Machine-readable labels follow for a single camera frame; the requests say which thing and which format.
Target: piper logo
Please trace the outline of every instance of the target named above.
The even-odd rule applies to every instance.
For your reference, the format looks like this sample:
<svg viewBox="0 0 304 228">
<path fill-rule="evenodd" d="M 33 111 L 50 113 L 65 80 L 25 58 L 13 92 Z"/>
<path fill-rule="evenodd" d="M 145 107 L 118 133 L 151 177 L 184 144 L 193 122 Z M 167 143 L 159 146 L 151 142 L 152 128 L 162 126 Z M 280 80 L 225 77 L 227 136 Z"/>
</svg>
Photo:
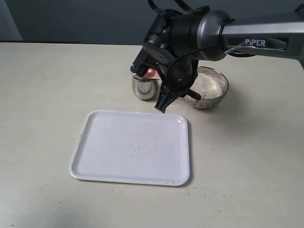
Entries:
<svg viewBox="0 0 304 228">
<path fill-rule="evenodd" d="M 246 46 L 254 46 L 254 47 L 266 47 L 266 40 L 264 39 L 246 39 Z"/>
</svg>

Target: plastic tray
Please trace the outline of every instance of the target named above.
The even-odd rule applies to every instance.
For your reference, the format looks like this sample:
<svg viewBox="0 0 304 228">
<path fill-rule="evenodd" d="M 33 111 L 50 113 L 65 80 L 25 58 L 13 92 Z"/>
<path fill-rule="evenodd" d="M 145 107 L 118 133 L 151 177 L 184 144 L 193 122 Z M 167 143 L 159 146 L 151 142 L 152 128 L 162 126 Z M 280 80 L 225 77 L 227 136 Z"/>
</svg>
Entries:
<svg viewBox="0 0 304 228">
<path fill-rule="evenodd" d="M 69 171 L 87 181 L 182 185 L 190 175 L 187 121 L 174 114 L 94 111 Z"/>
</svg>

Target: white rice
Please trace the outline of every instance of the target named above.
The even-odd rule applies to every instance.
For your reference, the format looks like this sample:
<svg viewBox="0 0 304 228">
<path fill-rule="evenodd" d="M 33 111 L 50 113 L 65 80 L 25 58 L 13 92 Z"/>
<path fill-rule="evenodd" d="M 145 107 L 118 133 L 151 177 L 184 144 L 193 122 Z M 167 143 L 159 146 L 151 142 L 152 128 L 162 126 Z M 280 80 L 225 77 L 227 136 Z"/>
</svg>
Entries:
<svg viewBox="0 0 304 228">
<path fill-rule="evenodd" d="M 202 99 L 213 99 L 223 95 L 223 90 L 219 82 L 203 73 L 198 73 L 191 89 L 198 93 Z M 188 96 L 188 98 L 191 101 L 195 101 L 190 96 Z"/>
</svg>

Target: table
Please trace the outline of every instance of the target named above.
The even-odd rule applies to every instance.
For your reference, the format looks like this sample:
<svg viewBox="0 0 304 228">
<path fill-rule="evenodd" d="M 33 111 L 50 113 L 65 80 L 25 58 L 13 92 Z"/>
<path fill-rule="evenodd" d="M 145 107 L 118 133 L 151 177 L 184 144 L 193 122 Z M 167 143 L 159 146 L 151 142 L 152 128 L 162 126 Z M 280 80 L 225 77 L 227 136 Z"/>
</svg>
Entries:
<svg viewBox="0 0 304 228">
<path fill-rule="evenodd" d="M 230 82 L 215 109 L 182 99 L 192 177 L 160 187 L 79 181 L 68 164 L 96 109 L 157 113 L 132 92 L 140 46 L 0 43 L 0 227 L 286 228 L 304 223 L 304 72 L 270 57 L 200 62 Z"/>
</svg>

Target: table surface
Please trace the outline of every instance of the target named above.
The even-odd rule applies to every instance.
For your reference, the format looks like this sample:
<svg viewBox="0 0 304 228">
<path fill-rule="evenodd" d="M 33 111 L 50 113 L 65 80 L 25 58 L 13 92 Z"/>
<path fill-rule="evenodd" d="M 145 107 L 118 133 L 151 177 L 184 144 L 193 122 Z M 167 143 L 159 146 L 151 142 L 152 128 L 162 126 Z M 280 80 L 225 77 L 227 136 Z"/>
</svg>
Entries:
<svg viewBox="0 0 304 228">
<path fill-rule="evenodd" d="M 0 227 L 303 227 L 304 72 L 295 60 L 200 63 L 221 71 L 230 89 L 209 111 L 182 99 L 167 109 L 189 121 L 186 186 L 70 176 L 88 113 L 158 112 L 132 92 L 139 50 L 0 43 Z"/>
</svg>

